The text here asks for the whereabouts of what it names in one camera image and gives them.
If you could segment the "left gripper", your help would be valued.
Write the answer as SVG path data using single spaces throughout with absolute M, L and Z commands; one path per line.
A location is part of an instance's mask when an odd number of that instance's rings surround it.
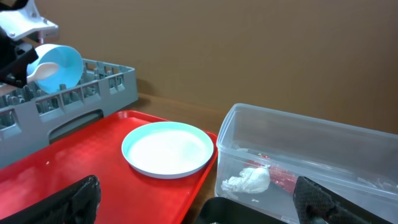
M 27 66 L 38 59 L 38 55 L 27 42 L 14 41 L 1 28 L 1 83 L 17 88 L 27 84 Z

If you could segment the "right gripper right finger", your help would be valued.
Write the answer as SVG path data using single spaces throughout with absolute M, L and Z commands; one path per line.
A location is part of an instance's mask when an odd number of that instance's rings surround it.
M 293 201 L 300 224 L 391 224 L 304 176 L 297 178 Z

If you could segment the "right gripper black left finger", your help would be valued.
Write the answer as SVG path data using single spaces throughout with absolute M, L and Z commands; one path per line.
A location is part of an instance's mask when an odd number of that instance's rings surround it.
M 89 175 L 1 219 L 1 224 L 94 224 L 100 202 L 100 181 Z

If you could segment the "cream plastic spoon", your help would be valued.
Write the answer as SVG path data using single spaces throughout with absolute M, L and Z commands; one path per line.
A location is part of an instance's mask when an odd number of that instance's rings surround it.
M 53 62 L 41 63 L 36 69 L 27 77 L 27 83 L 36 80 L 44 80 L 56 74 L 59 70 L 59 65 Z

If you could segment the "red snack wrapper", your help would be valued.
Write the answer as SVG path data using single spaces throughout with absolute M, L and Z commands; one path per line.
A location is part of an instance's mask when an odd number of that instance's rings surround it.
M 248 190 L 249 194 L 259 194 L 263 193 L 268 189 L 270 184 L 275 184 L 278 188 L 286 191 L 289 194 L 293 194 L 295 190 L 295 185 L 297 182 L 297 177 L 290 171 L 277 167 L 275 165 L 263 164 L 258 161 L 246 160 L 245 167 L 267 169 L 269 173 L 269 184 L 263 186 L 263 180 L 256 179 L 254 181 L 254 188 Z

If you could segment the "light blue small bowl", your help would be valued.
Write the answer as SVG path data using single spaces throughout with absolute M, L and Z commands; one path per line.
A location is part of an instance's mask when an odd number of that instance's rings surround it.
M 48 94 L 60 90 L 60 85 L 67 88 L 77 85 L 83 73 L 83 59 L 80 53 L 67 45 L 44 44 L 35 48 L 39 56 L 36 61 L 27 66 L 30 75 L 41 63 L 53 62 L 59 66 L 58 72 L 44 80 L 37 80 L 38 87 Z

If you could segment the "white napkin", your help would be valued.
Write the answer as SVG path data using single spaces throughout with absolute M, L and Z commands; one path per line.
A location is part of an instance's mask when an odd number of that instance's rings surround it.
M 259 194 L 269 188 L 271 182 L 267 167 L 244 168 L 238 177 L 232 176 L 222 181 L 221 189 L 227 192 Z

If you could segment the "large light blue plate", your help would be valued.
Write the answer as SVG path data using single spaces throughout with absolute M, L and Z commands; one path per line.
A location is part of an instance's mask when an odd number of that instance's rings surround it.
M 174 121 L 135 128 L 122 141 L 121 152 L 136 171 L 156 179 L 179 179 L 210 162 L 214 144 L 201 129 Z

